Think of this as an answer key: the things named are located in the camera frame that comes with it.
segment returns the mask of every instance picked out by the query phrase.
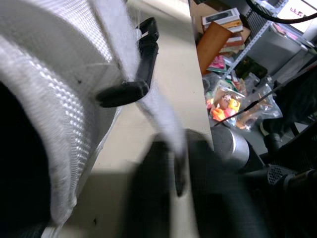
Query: black hose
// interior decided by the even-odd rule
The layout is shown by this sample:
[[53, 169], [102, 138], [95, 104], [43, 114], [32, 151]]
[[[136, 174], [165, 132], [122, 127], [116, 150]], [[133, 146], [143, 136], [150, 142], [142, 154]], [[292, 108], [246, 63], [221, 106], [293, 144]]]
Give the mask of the black hose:
[[276, 23], [282, 23], [282, 24], [301, 23], [301, 22], [304, 22], [304, 21], [312, 20], [312, 19], [317, 17], [317, 13], [314, 13], [314, 14], [312, 14], [310, 16], [305, 16], [305, 17], [302, 17], [302, 18], [299, 18], [299, 19], [280, 19], [280, 18], [277, 18], [277, 17], [270, 16], [270, 15], [264, 13], [263, 11], [261, 11], [260, 9], [258, 9], [258, 7], [253, 4], [252, 0], [246, 0], [246, 2], [249, 5], [249, 7], [253, 11], [255, 11], [258, 15], [260, 15], [263, 18], [265, 18], [266, 20], [273, 21], [273, 22], [276, 22]]

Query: beige floor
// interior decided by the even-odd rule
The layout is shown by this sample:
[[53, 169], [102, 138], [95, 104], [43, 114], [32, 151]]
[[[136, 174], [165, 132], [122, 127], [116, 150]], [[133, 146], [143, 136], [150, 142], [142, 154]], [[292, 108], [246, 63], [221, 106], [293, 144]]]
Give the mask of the beige floor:
[[[188, 1], [133, 0], [129, 4], [141, 9], [141, 20], [154, 16], [158, 22], [155, 80], [162, 93], [185, 128], [210, 134]], [[135, 104], [123, 108], [59, 237], [115, 237], [129, 174], [155, 132]], [[173, 237], [196, 237], [192, 210], [186, 205], [190, 196], [173, 203]]]

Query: black plastic clip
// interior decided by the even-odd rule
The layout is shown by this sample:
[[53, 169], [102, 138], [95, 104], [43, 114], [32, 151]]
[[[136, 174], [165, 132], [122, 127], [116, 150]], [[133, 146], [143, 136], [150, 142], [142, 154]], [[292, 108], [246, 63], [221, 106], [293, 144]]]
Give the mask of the black plastic clip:
[[150, 90], [153, 70], [159, 51], [157, 40], [159, 32], [156, 20], [151, 17], [142, 22], [137, 28], [146, 34], [139, 41], [141, 62], [134, 82], [124, 82], [100, 92], [96, 100], [103, 108], [123, 106], [143, 98]]

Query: white fiberglass cloth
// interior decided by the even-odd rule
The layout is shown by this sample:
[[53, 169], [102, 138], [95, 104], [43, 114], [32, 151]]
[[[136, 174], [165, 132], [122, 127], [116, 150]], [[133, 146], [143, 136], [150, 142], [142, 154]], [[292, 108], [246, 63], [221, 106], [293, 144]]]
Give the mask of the white fiberglass cloth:
[[[94, 102], [96, 92], [133, 81], [139, 62], [121, 0], [0, 1], [0, 79], [42, 139], [57, 225], [71, 215], [81, 174], [118, 115]], [[181, 154], [184, 132], [155, 85], [139, 105]]]

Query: plastic bag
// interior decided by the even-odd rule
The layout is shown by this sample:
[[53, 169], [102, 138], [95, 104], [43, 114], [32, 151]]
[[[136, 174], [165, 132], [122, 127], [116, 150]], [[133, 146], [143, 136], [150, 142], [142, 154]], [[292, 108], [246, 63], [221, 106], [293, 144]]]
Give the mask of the plastic bag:
[[248, 77], [244, 79], [247, 95], [253, 94], [257, 88], [256, 85], [260, 82], [260, 79], [253, 73], [249, 73]]
[[[241, 106], [244, 96], [226, 87], [218, 87], [212, 99], [210, 99], [210, 116], [221, 121], [236, 114]], [[236, 118], [226, 121], [231, 126], [235, 126]]]
[[[265, 94], [269, 93], [271, 88], [268, 84], [265, 84], [254, 94], [244, 98], [242, 101], [242, 108], [246, 108], [252, 102], [260, 99]], [[276, 104], [272, 95], [269, 95], [263, 101], [256, 104], [250, 110], [242, 113], [237, 117], [236, 126], [243, 130], [251, 130], [257, 119], [273, 119], [281, 118], [283, 114]]]

